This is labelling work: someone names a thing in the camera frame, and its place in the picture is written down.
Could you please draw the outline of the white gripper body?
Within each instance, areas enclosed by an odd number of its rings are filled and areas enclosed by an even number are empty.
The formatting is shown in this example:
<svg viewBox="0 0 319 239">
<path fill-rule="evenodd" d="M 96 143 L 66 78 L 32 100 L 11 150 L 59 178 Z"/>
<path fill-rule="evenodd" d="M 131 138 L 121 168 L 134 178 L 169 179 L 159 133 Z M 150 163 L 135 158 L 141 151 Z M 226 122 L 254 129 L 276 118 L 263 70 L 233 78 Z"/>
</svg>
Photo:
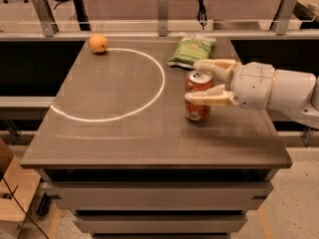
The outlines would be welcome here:
<svg viewBox="0 0 319 239">
<path fill-rule="evenodd" d="M 233 74 L 231 89 L 238 104 L 248 110 L 264 110 L 270 99 L 275 69 L 268 64 L 248 63 Z"/>
</svg>

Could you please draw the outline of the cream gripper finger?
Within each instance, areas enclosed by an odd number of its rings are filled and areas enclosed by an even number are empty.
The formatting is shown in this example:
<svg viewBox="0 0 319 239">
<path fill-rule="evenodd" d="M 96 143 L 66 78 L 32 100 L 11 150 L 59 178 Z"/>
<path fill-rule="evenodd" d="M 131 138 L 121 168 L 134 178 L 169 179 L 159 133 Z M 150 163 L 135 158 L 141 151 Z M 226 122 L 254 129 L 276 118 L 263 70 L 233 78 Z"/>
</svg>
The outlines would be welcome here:
<svg viewBox="0 0 319 239">
<path fill-rule="evenodd" d="M 239 62 L 232 59 L 203 59 L 193 63 L 196 70 L 210 72 L 217 81 L 229 84 L 233 73 L 240 66 Z"/>
<path fill-rule="evenodd" d="M 184 98 L 194 105 L 205 106 L 238 106 L 239 102 L 234 96 L 234 92 L 226 89 L 225 84 L 212 87 L 205 91 L 188 92 Z"/>
</svg>

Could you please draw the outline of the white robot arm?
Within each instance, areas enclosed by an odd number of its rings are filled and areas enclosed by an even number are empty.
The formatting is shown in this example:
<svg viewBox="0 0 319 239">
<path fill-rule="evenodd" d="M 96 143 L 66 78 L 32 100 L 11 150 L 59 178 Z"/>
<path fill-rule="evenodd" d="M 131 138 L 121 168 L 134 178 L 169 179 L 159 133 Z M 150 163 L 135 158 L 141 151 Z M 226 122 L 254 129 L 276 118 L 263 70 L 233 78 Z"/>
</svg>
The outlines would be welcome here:
<svg viewBox="0 0 319 239">
<path fill-rule="evenodd" d="M 275 69 L 230 59 L 195 61 L 194 68 L 211 75 L 221 85 L 205 91 L 187 92 L 195 105 L 237 105 L 247 110 L 271 110 L 298 123 L 319 127 L 319 78 L 311 73 Z"/>
</svg>

